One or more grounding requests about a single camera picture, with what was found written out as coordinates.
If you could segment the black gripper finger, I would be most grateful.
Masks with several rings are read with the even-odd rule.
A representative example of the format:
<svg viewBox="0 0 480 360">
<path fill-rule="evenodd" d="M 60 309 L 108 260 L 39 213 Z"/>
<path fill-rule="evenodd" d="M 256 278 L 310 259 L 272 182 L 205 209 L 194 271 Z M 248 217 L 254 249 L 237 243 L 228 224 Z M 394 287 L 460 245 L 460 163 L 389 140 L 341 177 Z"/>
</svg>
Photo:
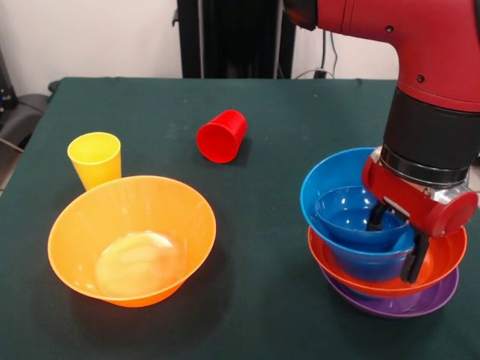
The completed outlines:
<svg viewBox="0 0 480 360">
<path fill-rule="evenodd" d="M 367 221 L 367 231 L 381 231 L 383 229 L 383 217 L 387 212 L 388 206 L 377 202 L 376 205 L 370 211 L 370 216 Z"/>
<path fill-rule="evenodd" d="M 414 232 L 414 247 L 406 255 L 403 267 L 400 272 L 400 279 L 403 282 L 414 284 L 421 271 L 425 256 L 429 248 L 429 237 L 423 232 Z"/>
</svg>

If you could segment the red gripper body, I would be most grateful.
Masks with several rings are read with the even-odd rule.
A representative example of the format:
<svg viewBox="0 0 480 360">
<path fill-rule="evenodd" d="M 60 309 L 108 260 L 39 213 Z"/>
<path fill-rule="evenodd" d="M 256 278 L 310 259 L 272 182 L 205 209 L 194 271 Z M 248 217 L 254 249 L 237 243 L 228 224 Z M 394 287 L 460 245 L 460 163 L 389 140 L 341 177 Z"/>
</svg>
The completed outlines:
<svg viewBox="0 0 480 360">
<path fill-rule="evenodd" d="M 459 230 L 474 215 L 479 195 L 465 184 L 437 189 L 407 181 L 382 163 L 381 150 L 377 147 L 367 157 L 362 182 L 382 204 L 405 216 L 413 228 L 439 238 Z"/>
</svg>

